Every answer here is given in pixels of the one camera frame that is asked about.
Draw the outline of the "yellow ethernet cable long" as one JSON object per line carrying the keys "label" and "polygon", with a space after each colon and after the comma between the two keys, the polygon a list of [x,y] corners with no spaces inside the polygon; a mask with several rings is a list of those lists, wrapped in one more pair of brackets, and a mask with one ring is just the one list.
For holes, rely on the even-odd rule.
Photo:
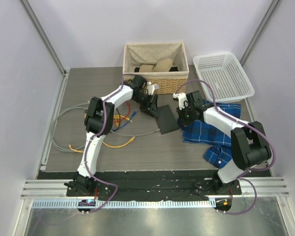
{"label": "yellow ethernet cable long", "polygon": [[126,126],[128,123],[132,123],[132,118],[129,118],[127,116],[117,116],[114,115],[114,123],[116,123],[117,127]]}

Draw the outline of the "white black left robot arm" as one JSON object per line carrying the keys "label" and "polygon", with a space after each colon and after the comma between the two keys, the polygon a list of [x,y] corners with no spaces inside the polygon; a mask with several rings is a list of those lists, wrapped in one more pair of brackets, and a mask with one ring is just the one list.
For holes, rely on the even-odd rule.
{"label": "white black left robot arm", "polygon": [[155,91],[158,84],[148,82],[144,77],[135,75],[132,79],[121,82],[121,85],[111,93],[90,100],[85,116],[86,145],[81,163],[74,175],[72,189],[90,196],[95,190],[96,163],[105,137],[110,133],[115,110],[126,101],[133,100],[144,111],[152,112],[157,117]]}

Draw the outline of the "black network switch box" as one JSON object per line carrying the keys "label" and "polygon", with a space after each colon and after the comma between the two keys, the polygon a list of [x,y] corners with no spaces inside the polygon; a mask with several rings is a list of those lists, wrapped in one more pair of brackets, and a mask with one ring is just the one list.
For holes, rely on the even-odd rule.
{"label": "black network switch box", "polygon": [[162,135],[179,130],[177,120],[169,105],[158,107],[156,122]]}

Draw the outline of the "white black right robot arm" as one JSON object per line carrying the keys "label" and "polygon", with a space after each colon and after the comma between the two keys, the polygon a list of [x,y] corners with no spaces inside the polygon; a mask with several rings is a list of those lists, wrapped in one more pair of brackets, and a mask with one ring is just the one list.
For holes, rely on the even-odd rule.
{"label": "white black right robot arm", "polygon": [[231,160],[212,177],[212,188],[224,194],[234,181],[274,155],[261,123],[249,123],[225,113],[216,102],[206,103],[199,91],[174,93],[181,124],[187,126],[198,120],[212,125],[231,139]]}

